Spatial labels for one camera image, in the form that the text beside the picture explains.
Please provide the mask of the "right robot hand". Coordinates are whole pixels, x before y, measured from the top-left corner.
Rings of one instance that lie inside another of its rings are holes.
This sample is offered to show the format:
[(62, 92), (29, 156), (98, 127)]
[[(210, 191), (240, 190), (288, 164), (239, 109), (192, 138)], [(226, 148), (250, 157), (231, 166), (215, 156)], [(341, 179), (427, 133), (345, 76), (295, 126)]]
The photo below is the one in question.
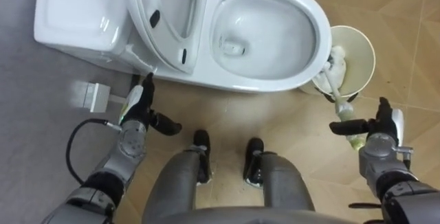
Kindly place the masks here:
[(383, 133), (392, 137), (396, 145), (401, 146), (404, 137), (404, 113), (401, 109), (394, 109), (387, 98), (380, 97), (374, 118), (331, 122), (329, 128), (332, 133), (344, 136), (367, 134), (367, 137), (370, 137), (376, 133)]

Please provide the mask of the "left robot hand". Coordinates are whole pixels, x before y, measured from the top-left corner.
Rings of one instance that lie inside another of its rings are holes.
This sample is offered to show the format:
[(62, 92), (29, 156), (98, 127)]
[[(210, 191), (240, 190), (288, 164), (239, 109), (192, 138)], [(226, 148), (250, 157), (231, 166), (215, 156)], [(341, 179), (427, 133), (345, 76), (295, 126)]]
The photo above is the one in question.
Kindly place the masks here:
[(155, 85), (153, 82), (154, 73), (150, 72), (143, 79), (139, 100), (132, 104), (127, 112), (122, 115), (120, 126), (128, 121), (141, 122), (146, 128), (152, 127), (159, 133), (167, 136), (178, 134), (182, 130), (182, 125), (172, 121), (169, 117), (152, 109)]

